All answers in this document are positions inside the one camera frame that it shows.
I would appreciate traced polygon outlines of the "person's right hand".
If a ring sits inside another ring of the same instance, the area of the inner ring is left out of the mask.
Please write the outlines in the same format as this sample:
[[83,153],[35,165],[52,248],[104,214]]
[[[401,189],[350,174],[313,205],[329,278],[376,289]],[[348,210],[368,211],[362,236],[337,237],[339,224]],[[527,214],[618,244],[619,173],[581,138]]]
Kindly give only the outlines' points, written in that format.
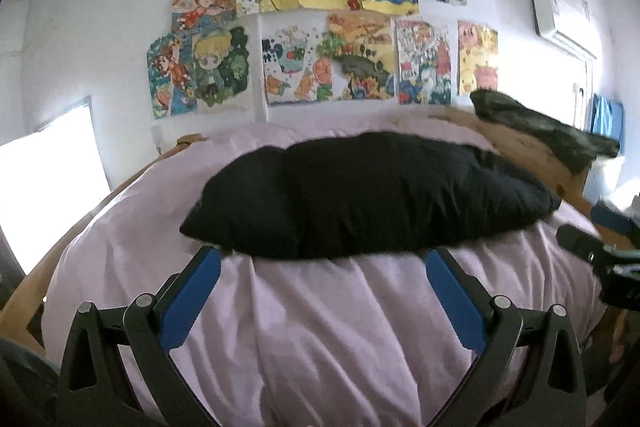
[[628,329],[629,312],[627,310],[609,307],[603,317],[605,352],[608,363],[615,365],[623,358]]

